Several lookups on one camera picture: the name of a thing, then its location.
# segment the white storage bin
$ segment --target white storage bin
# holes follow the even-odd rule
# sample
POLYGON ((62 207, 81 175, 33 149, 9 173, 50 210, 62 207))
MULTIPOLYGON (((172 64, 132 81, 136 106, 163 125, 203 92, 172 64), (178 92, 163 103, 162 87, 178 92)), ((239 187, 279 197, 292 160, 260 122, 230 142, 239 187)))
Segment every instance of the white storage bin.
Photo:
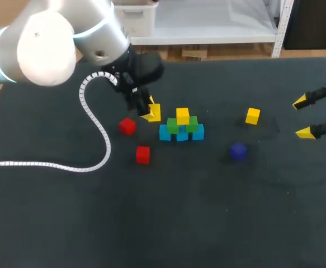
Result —
POLYGON ((129 36, 151 36, 155 28, 155 12, 159 3, 144 6, 115 6, 117 18, 129 36))

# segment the block tower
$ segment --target block tower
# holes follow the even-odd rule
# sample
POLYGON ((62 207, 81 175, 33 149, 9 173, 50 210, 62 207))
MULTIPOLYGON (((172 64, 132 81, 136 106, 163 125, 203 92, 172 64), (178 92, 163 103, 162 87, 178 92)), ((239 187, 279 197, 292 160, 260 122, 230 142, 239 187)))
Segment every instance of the block tower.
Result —
POLYGON ((193 141, 203 140, 204 125, 198 123, 196 116, 190 116, 188 108, 177 108, 176 118, 168 118, 167 124, 160 126, 159 139, 171 141, 172 135, 176 135, 177 141, 187 141, 189 133, 191 133, 193 141))

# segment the black mat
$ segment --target black mat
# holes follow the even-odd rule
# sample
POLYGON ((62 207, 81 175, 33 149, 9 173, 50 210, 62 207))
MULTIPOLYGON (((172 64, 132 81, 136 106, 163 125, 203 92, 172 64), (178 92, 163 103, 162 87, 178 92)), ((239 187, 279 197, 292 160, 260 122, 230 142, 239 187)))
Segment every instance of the black mat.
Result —
MULTIPOLYGON (((326 120, 326 99, 292 103, 326 83, 326 59, 167 64, 152 84, 163 121, 189 107, 203 142, 158 141, 158 123, 125 137, 127 111, 107 82, 87 102, 106 127, 112 155, 89 174, 0 168, 0 267, 326 267, 326 136, 295 131, 326 120), (261 109, 258 126, 243 121, 261 109), (227 157, 235 141, 248 159, 227 157), (150 166, 135 164, 138 145, 150 166)), ((91 166, 100 133, 78 100, 96 68, 77 67, 57 88, 10 85, 0 93, 0 160, 91 166)))

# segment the red cube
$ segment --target red cube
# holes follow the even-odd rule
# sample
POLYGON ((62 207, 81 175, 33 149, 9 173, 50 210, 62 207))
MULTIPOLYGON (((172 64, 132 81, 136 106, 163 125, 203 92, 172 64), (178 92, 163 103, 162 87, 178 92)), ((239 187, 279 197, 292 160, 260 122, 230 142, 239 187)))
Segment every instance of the red cube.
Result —
POLYGON ((136 149, 135 158, 136 158, 137 164, 149 165, 150 148, 149 147, 144 147, 144 146, 139 146, 136 149))
POLYGON ((119 129, 123 134, 130 136, 136 130, 136 124, 132 119, 126 118, 119 123, 119 129))

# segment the blue cube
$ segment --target blue cube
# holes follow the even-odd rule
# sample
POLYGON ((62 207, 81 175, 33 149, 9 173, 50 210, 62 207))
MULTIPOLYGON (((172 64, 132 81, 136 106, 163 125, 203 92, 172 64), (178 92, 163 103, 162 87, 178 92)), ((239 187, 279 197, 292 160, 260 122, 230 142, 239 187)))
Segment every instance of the blue cube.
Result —
POLYGON ((186 132, 186 126, 179 126, 179 134, 176 134, 176 141, 188 141, 189 133, 186 132))
POLYGON ((230 157, 235 161, 242 161, 247 156, 247 148, 241 142, 236 142, 230 147, 230 157))
POLYGON ((172 140, 172 135, 168 133, 168 126, 167 125, 160 125, 159 139, 161 141, 171 141, 172 140))
POLYGON ((201 141, 204 139, 204 137, 205 137, 204 125, 199 124, 197 126, 197 131, 193 132, 193 134, 192 134, 192 140, 193 141, 201 141))

